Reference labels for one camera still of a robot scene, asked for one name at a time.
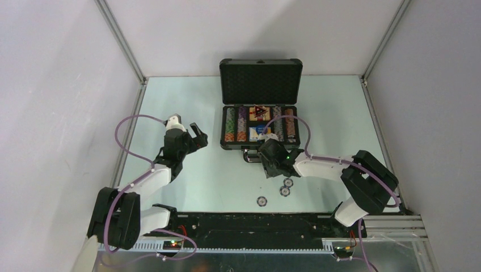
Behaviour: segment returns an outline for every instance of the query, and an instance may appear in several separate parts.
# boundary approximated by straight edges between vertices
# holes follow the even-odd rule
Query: light blue table surface
[[[313,177],[293,178],[290,195],[281,196],[283,177],[266,179],[261,164],[245,163],[241,151],[225,151],[220,147],[223,106],[218,76],[149,79],[140,113],[163,120],[177,113],[186,127],[196,122],[208,135],[209,145],[189,154],[179,177],[154,194],[142,208],[162,203],[179,211],[326,213],[349,197],[341,182]],[[298,116],[306,120],[312,131],[311,154],[354,155],[363,149],[384,163],[357,76],[303,76],[296,107]],[[303,147],[307,130],[299,125]],[[130,150],[154,159],[163,146],[164,134],[163,125],[139,118]],[[148,166],[147,162],[128,156],[120,186],[144,173]],[[257,205],[259,196],[267,198],[266,207]]]

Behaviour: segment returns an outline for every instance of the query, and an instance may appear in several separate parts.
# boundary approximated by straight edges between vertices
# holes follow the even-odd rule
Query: purple cable
[[[382,186],[384,188],[384,190],[386,190],[389,195],[391,195],[391,197],[394,199],[395,201],[395,204],[394,205],[386,205],[386,207],[399,207],[399,199],[398,197],[394,194],[394,192],[384,183],[382,182],[382,180],[377,177],[373,172],[367,170],[365,167],[363,167],[362,165],[359,165],[357,163],[354,163],[352,161],[348,161],[348,160],[340,160],[338,158],[331,158],[331,157],[324,157],[324,156],[311,156],[309,154],[309,152],[307,151],[307,148],[309,146],[309,142],[311,140],[311,129],[309,128],[309,125],[307,124],[306,121],[304,121],[303,119],[301,119],[300,117],[297,117],[297,116],[294,116],[294,115],[281,115],[281,116],[277,116],[275,118],[273,118],[272,120],[270,120],[267,125],[264,127],[264,130],[262,131],[263,134],[265,134],[265,132],[267,131],[267,127],[273,122],[273,121],[276,121],[278,119],[281,119],[281,118],[294,118],[294,119],[297,119],[299,121],[301,121],[307,128],[307,141],[306,141],[306,146],[304,147],[304,153],[306,154],[307,157],[311,158],[311,159],[316,159],[316,160],[324,160],[324,161],[327,161],[327,162],[337,162],[337,163],[343,163],[343,164],[347,164],[347,165],[351,165],[353,167],[356,167],[357,169],[363,171],[364,173],[368,174],[370,177],[372,177],[374,180],[376,180],[376,182],[378,182],[380,184],[380,186]],[[372,263],[369,262],[367,256],[366,256],[366,251],[364,251],[364,246],[362,244],[362,233],[361,233],[361,222],[362,222],[362,218],[359,219],[358,223],[359,223],[359,244],[361,245],[361,249],[362,249],[362,254],[364,255],[364,259],[361,259],[361,260],[364,260],[366,262],[366,265],[368,266],[369,268],[369,271],[372,271],[371,269],[371,265]]]
[[[184,256],[184,257],[180,257],[180,258],[175,258],[175,257],[167,257],[165,255],[162,255],[160,253],[149,253],[149,254],[145,254],[145,255],[142,255],[138,258],[135,258],[131,261],[128,261],[126,263],[123,263],[121,265],[109,265],[107,263],[105,263],[102,259],[102,254],[99,256],[99,259],[100,259],[100,263],[105,266],[105,267],[108,267],[108,268],[111,268],[111,269],[119,269],[119,268],[122,268],[122,267],[125,267],[125,266],[128,266],[130,264],[133,264],[134,262],[137,262],[143,258],[147,258],[147,257],[162,257],[162,259],[165,259],[165,260],[172,260],[172,261],[180,261],[180,260],[183,260],[183,259],[187,259],[189,257],[192,257],[192,255],[194,255],[196,252],[197,252],[197,244],[194,242],[194,240],[192,240],[191,238],[187,237],[187,236],[184,236],[182,234],[179,234],[179,233],[176,233],[176,232],[172,232],[172,231],[167,231],[165,229],[156,229],[154,231],[157,231],[157,232],[163,232],[163,233],[167,233],[167,234],[170,234],[170,235],[174,235],[174,236],[177,236],[177,237],[180,237],[182,239],[185,239],[185,240],[188,240],[189,242],[192,243],[192,245],[194,246],[194,250],[191,252],[191,254],[187,255],[187,256]]]
[[[361,232],[361,227],[362,227],[362,218],[357,221],[357,232],[359,235],[359,245],[361,245],[361,251],[362,255],[364,257],[364,261],[366,262],[366,265],[368,266],[369,271],[372,272],[370,262],[368,261],[368,256],[366,255],[366,250],[364,250],[364,244],[362,243],[362,232]]]
[[[304,153],[306,154],[306,156],[311,157],[311,155],[309,155],[309,153],[307,151],[307,147],[309,146],[309,142],[311,141],[311,129],[310,129],[309,125],[306,123],[306,121],[304,121],[300,117],[297,117],[295,115],[279,115],[279,116],[276,116],[267,123],[267,125],[262,130],[262,134],[265,134],[265,132],[267,131],[267,128],[272,124],[272,122],[274,122],[276,120],[279,120],[281,118],[294,118],[294,119],[299,120],[301,123],[303,123],[306,126],[306,128],[307,128],[307,141],[306,141],[306,146],[304,147]]]
[[[109,254],[112,254],[112,253],[115,253],[117,252],[118,248],[114,249],[114,250],[110,250],[110,246],[108,246],[108,228],[110,227],[110,220],[112,219],[112,215],[113,215],[113,212],[114,212],[114,209],[115,209],[115,205],[117,205],[120,197],[128,190],[130,189],[131,187],[133,187],[134,185],[138,184],[141,180],[143,180],[146,176],[148,176],[150,173],[151,173],[151,170],[154,169],[155,165],[154,165],[154,162],[149,160],[148,158],[146,157],[143,157],[141,155],[137,155],[133,152],[131,152],[130,150],[128,150],[122,143],[120,143],[119,141],[119,128],[120,126],[125,123],[127,120],[130,120],[130,119],[134,119],[134,118],[138,118],[138,117],[146,117],[146,118],[150,118],[152,120],[156,120],[157,122],[160,122],[162,124],[164,124],[164,121],[158,119],[158,118],[155,118],[153,116],[150,116],[150,115],[145,115],[145,114],[135,114],[135,115],[132,115],[132,116],[129,116],[129,117],[126,117],[124,119],[122,119],[122,121],[119,122],[119,124],[117,125],[117,127],[115,128],[115,142],[117,142],[117,145],[120,146],[120,148],[122,148],[122,150],[124,150],[125,152],[127,152],[128,154],[134,156],[134,157],[137,157],[139,159],[142,159],[148,163],[150,163],[150,169],[147,170],[147,172],[145,172],[144,174],[142,174],[142,176],[136,178],[132,183],[130,184],[127,184],[127,186],[122,189],[118,194],[117,196],[113,199],[112,201],[112,205],[110,206],[110,209],[108,210],[108,214],[107,214],[107,218],[106,218],[106,224],[105,224],[105,228],[104,228],[104,245],[105,245],[105,249],[106,249],[106,252],[109,253]]]
[[[104,229],[104,247],[105,247],[105,250],[107,253],[109,254],[112,254],[112,253],[115,253],[118,251],[118,248],[114,249],[114,250],[110,250],[110,246],[108,245],[108,229],[109,229],[109,226],[110,226],[110,220],[112,219],[112,215],[113,215],[113,212],[114,212],[114,209],[115,209],[115,206],[117,205],[120,197],[131,187],[135,186],[136,184],[138,184],[140,181],[142,181],[145,177],[147,177],[150,173],[151,173],[151,170],[154,169],[155,167],[155,164],[153,161],[149,160],[148,158],[146,157],[143,157],[143,156],[140,156],[140,155],[137,155],[133,152],[130,152],[125,146],[123,146],[120,141],[119,141],[119,128],[120,126],[127,120],[130,120],[130,119],[133,119],[133,118],[137,118],[137,117],[146,117],[146,118],[150,118],[152,120],[155,120],[157,122],[160,122],[162,124],[165,124],[164,121],[158,119],[158,118],[155,118],[153,116],[150,116],[150,115],[145,115],[145,114],[135,114],[135,115],[132,115],[132,116],[129,116],[129,117],[126,117],[124,118],[122,121],[119,122],[119,124],[117,125],[117,127],[115,128],[115,141],[117,142],[117,144],[120,146],[120,148],[122,150],[124,150],[125,152],[127,152],[128,154],[131,154],[132,156],[135,156],[139,159],[142,159],[142,160],[145,160],[147,162],[150,163],[150,166],[151,168],[149,170],[147,170],[147,172],[145,172],[144,174],[142,174],[140,177],[136,178],[132,183],[128,184],[124,189],[122,189],[118,194],[117,196],[113,199],[112,201],[112,204],[110,206],[110,209],[108,210],[108,214],[107,214],[107,218],[106,218],[106,224],[105,224],[105,229]],[[123,265],[117,265],[117,266],[112,266],[112,265],[107,265],[103,262],[102,260],[102,255],[100,256],[100,262],[105,265],[106,267],[110,267],[110,268],[114,268],[114,269],[117,269],[117,268],[120,268],[120,267],[123,267],[123,266],[126,266],[126,265],[129,265],[129,264],[132,264],[136,261],[139,261],[143,258],[146,258],[146,257],[151,257],[151,256],[156,256],[156,257],[160,257],[162,256],[162,258],[164,258],[165,260],[173,260],[173,261],[179,261],[179,260],[183,260],[183,259],[186,259],[186,258],[189,258],[191,257],[192,255],[194,255],[197,251],[197,244],[192,240],[190,239],[189,237],[187,236],[184,236],[184,235],[181,235],[181,234],[178,234],[176,232],[171,232],[171,231],[167,231],[165,229],[156,229],[154,231],[157,231],[157,232],[163,232],[163,233],[167,233],[167,234],[170,234],[170,235],[174,235],[174,236],[177,236],[177,237],[181,237],[183,239],[186,239],[188,241],[190,241],[193,246],[194,246],[194,251],[185,256],[185,257],[181,257],[181,258],[172,258],[172,257],[167,257],[167,256],[164,256],[164,255],[161,255],[159,253],[152,253],[152,254],[146,254],[146,255],[143,255],[143,256],[140,256],[132,261],[129,261]]]
[[[131,155],[134,156],[134,157],[137,157],[137,158],[142,159],[142,160],[144,160],[144,161],[146,161],[146,162],[149,162],[150,165],[152,166],[152,169],[153,169],[153,168],[154,168],[154,162],[153,162],[153,161],[151,161],[151,160],[149,160],[148,158],[143,157],[143,156],[141,156],[141,155],[137,155],[137,154],[135,154],[135,153],[133,153],[133,152],[130,152],[130,151],[129,151],[127,148],[125,148],[125,146],[123,146],[122,143],[120,143],[120,141],[119,141],[118,133],[119,133],[119,128],[120,128],[120,126],[121,126],[125,121],[130,120],[130,119],[134,119],[134,118],[137,118],[137,117],[146,117],[146,118],[150,118],[150,119],[152,119],[152,120],[156,120],[157,122],[160,122],[160,123],[165,124],[164,121],[162,121],[162,120],[160,120],[160,119],[158,119],[158,118],[155,118],[155,117],[153,117],[153,116],[150,116],[150,115],[145,115],[145,114],[135,114],[135,115],[131,115],[131,116],[129,116],[129,117],[124,118],[122,121],[120,121],[119,124],[117,125],[117,127],[115,128],[115,141],[117,142],[117,145],[119,145],[120,148],[122,148],[122,150],[124,150],[124,151],[127,152],[128,154],[131,154]]]
[[[311,141],[311,129],[309,128],[309,125],[306,123],[306,121],[304,121],[302,118],[294,116],[294,115],[280,115],[280,116],[277,116],[267,123],[267,125],[264,127],[264,130],[262,131],[262,133],[264,134],[267,131],[267,127],[273,121],[276,121],[276,120],[281,119],[281,118],[294,118],[294,119],[299,120],[301,123],[303,123],[306,126],[306,128],[307,128],[307,141],[306,141],[306,146],[304,147],[304,153],[306,154],[306,156],[308,156],[309,158],[312,158],[312,159],[324,160],[324,161],[328,161],[328,162],[341,162],[343,164],[348,164],[348,165],[351,165],[353,167],[356,167],[357,169],[363,171],[364,173],[366,173],[370,177],[372,177],[374,180],[376,180],[380,184],[380,186],[382,186],[384,188],[384,190],[386,190],[389,193],[389,195],[391,195],[391,197],[395,201],[395,204],[394,205],[387,205],[386,207],[394,207],[394,208],[399,207],[399,199],[394,194],[394,192],[384,182],[382,182],[382,180],[379,177],[377,177],[373,172],[367,170],[365,167],[363,167],[363,166],[361,166],[357,163],[353,163],[352,161],[348,161],[348,160],[341,160],[340,161],[337,158],[323,157],[323,156],[311,156],[309,154],[309,152],[307,151],[307,148],[309,146],[309,142]]]

